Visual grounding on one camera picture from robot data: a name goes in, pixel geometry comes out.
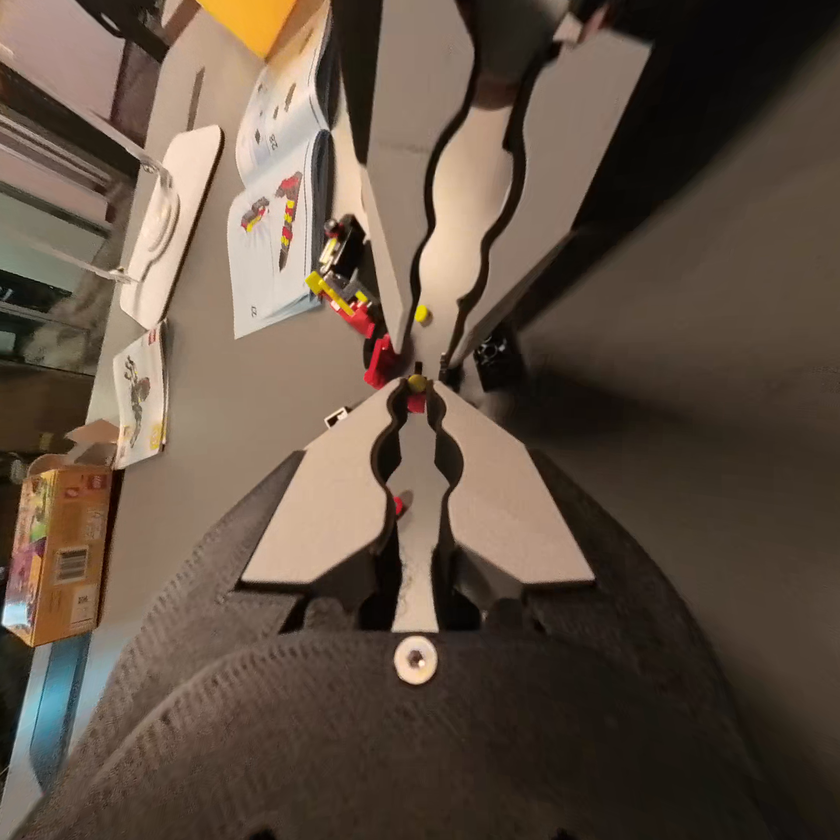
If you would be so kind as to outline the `open instruction booklet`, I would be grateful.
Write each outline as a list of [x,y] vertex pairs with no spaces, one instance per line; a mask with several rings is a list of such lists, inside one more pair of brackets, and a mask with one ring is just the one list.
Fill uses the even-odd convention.
[[320,16],[255,81],[238,128],[244,190],[227,218],[234,337],[317,305],[332,161],[332,15]]

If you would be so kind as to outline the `yellow plastic bin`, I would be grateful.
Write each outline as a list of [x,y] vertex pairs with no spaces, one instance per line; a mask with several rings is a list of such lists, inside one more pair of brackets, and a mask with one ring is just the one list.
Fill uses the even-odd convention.
[[298,1],[198,1],[253,55],[265,60]]

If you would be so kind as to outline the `red yellow black brick assembly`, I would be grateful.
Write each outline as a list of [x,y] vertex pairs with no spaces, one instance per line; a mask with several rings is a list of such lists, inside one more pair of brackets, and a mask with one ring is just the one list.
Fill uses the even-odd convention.
[[371,241],[359,219],[347,213],[324,225],[325,242],[309,290],[365,340],[382,330],[384,317]]

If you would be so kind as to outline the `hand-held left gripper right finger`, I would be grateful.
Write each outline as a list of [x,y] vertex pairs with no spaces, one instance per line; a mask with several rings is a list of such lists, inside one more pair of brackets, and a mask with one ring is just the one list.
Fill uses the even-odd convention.
[[437,627],[478,627],[497,603],[592,586],[595,573],[526,446],[441,382],[427,389],[447,489],[430,579]]

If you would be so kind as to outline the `wooden book stand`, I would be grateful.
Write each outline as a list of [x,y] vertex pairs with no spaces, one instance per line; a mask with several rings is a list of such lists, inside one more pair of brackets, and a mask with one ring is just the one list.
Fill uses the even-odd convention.
[[121,309],[143,329],[151,330],[165,319],[222,153],[224,132],[211,124],[178,133],[159,160],[88,108],[76,106],[51,89],[45,94],[131,154],[143,171],[154,176],[154,189],[127,267],[98,268],[29,234],[9,231],[41,254],[121,285]]

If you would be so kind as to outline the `red toy brick piece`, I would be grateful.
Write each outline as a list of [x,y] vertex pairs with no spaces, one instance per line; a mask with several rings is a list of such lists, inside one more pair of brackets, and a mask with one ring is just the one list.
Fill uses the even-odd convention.
[[397,376],[396,369],[400,361],[400,355],[394,351],[389,333],[371,335],[364,340],[364,381],[375,390],[381,390]]

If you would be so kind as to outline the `colourful toy set box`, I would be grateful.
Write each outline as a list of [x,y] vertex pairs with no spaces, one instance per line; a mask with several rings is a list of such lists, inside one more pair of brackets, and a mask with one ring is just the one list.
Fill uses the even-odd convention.
[[98,624],[119,429],[99,419],[67,437],[69,452],[28,468],[18,503],[2,626],[30,648]]

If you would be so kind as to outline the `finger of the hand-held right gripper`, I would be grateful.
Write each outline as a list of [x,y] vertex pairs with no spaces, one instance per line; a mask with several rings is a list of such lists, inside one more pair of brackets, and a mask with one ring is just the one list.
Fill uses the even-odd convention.
[[511,315],[570,239],[652,50],[606,28],[581,44],[556,38],[533,61],[502,144],[512,158],[511,185],[481,239],[476,282],[458,299],[442,374]]
[[456,2],[383,2],[361,186],[382,314],[398,354],[419,300],[435,155],[465,104],[474,62]]

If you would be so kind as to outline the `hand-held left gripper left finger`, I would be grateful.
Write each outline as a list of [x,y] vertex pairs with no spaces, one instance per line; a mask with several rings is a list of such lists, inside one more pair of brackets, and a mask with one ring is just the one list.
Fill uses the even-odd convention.
[[404,380],[387,382],[294,454],[294,469],[240,578],[241,595],[329,598],[391,631],[402,582],[396,501]]

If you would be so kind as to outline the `closed instruction booklet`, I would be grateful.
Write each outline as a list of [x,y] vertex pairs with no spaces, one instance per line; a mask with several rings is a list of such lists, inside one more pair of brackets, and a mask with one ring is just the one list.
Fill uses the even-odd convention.
[[115,469],[126,469],[164,450],[169,406],[167,328],[168,320],[163,319],[112,360],[119,409]]

